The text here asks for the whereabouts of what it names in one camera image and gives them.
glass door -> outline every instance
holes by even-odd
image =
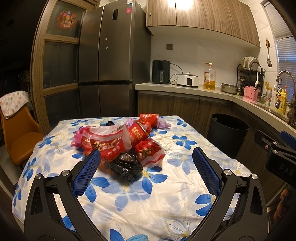
[[[31,90],[40,128],[48,134],[61,120],[81,118],[78,50],[83,17],[100,0],[49,0],[36,32]]]

yellow bottle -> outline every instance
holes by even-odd
[[[205,63],[205,74],[204,74],[204,89],[215,90],[216,86],[216,71],[213,68],[212,63]]]
[[[281,114],[284,115],[287,108],[287,93],[285,93],[284,89],[281,89],[280,93],[281,93],[281,96],[278,96],[278,97],[281,100],[281,105],[278,109],[277,108],[274,108],[274,109],[277,112],[280,112]]]

refrigerator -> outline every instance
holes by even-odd
[[[83,118],[137,116],[135,84],[149,82],[150,46],[146,14],[135,0],[84,16],[78,61]]]

floor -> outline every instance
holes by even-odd
[[[0,165],[13,185],[16,184],[22,171],[12,163],[4,145],[0,147]]]

window blinds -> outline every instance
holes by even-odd
[[[279,70],[289,71],[296,78],[296,41],[287,24],[272,4],[265,6],[271,27],[276,39]],[[290,76],[283,74],[282,86],[287,86],[287,100],[290,101],[294,94],[294,83]]]

